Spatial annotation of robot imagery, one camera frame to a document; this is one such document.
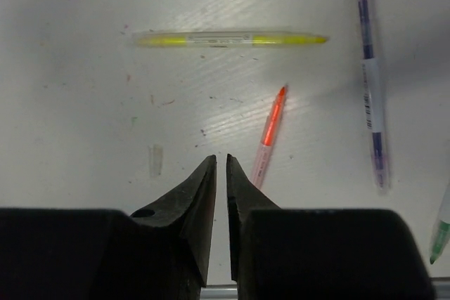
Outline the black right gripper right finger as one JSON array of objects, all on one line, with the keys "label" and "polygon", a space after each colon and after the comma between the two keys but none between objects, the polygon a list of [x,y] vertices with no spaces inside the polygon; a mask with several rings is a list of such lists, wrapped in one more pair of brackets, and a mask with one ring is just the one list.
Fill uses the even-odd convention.
[{"label": "black right gripper right finger", "polygon": [[239,299],[433,299],[409,227],[389,209],[283,209],[226,161]]}]

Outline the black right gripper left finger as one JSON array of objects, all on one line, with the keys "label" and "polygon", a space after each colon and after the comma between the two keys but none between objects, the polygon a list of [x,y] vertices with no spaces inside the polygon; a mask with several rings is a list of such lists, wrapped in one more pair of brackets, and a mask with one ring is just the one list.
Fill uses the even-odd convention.
[{"label": "black right gripper left finger", "polygon": [[210,155],[177,187],[126,214],[1,210],[2,299],[198,299],[216,196]]}]

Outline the orange highlighter pen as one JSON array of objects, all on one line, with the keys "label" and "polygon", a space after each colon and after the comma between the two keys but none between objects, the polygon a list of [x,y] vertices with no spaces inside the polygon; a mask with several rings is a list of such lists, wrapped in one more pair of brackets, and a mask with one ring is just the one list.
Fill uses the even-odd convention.
[{"label": "orange highlighter pen", "polygon": [[285,84],[274,98],[257,148],[252,173],[250,174],[250,181],[258,189],[262,187],[269,166],[271,153],[283,116],[287,93],[288,85]]}]

